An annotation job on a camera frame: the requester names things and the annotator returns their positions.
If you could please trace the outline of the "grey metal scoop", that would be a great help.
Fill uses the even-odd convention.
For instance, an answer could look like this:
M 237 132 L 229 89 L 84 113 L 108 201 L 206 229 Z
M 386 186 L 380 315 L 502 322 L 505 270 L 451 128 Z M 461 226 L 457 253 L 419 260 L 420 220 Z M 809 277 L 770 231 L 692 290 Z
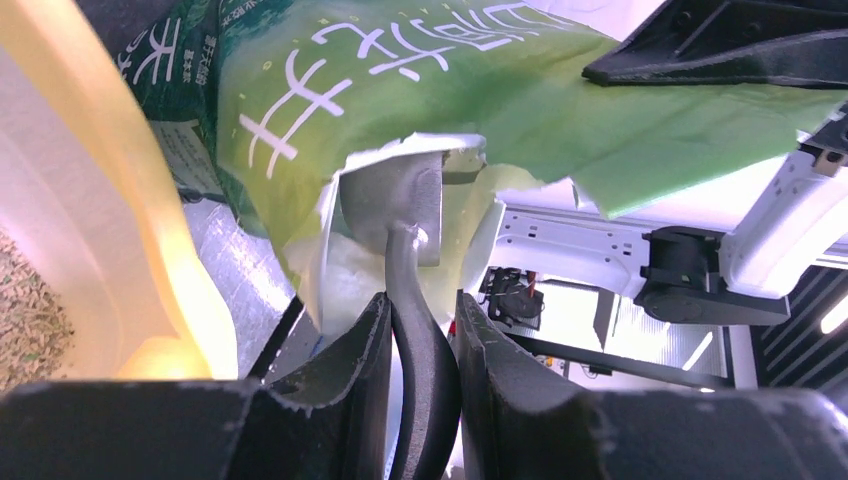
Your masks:
M 386 294 L 403 375 L 393 479 L 439 479 L 461 412 L 458 366 L 427 305 L 421 266 L 440 262 L 442 155 L 411 154 L 346 173 L 339 194 L 354 239 L 385 258 Z

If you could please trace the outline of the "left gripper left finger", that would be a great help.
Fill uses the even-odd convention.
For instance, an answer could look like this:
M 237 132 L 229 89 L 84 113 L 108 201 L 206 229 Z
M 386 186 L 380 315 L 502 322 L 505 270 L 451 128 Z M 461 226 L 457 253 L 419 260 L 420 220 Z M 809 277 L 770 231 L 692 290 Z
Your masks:
M 285 377 L 54 382 L 1 401 L 5 479 L 378 479 L 392 306 Z

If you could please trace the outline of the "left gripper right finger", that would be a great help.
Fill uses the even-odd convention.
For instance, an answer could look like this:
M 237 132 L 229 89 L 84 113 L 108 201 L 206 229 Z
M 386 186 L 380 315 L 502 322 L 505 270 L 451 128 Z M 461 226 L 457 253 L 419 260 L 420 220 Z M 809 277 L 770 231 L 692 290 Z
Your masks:
M 847 418 L 804 389 L 593 391 L 552 372 L 459 293 L 469 479 L 843 479 Z

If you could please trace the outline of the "green litter bag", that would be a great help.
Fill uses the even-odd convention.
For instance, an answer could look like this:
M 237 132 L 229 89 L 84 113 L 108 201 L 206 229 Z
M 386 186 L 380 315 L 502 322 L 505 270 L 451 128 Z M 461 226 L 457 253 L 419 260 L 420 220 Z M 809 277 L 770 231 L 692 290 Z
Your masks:
M 181 1 L 115 61 L 179 187 L 268 238 L 324 323 L 344 173 L 449 156 L 437 298 L 499 190 L 567 178 L 616 218 L 789 151 L 847 97 L 587 81 L 616 45 L 522 1 Z

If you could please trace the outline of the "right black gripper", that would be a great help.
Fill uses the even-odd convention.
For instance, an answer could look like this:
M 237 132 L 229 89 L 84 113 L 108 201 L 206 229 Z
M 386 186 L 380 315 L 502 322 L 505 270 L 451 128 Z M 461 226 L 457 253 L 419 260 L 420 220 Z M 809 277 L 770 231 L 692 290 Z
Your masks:
M 847 87 L 844 1 L 666 1 L 583 77 L 599 86 L 767 84 Z M 847 106 L 831 112 L 799 151 L 813 171 L 847 165 Z

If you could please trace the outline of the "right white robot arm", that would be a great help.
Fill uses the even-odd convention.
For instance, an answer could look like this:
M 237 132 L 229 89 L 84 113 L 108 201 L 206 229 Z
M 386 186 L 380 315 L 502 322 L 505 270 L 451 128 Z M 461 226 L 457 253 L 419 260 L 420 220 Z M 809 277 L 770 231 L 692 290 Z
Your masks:
M 843 1 L 667 1 L 584 71 L 593 83 L 808 89 L 847 84 Z M 486 264 L 552 269 L 623 297 L 660 321 L 777 325 L 788 293 L 847 231 L 847 110 L 792 151 L 729 233 L 667 226 L 640 233 L 557 221 L 492 204 L 474 235 Z

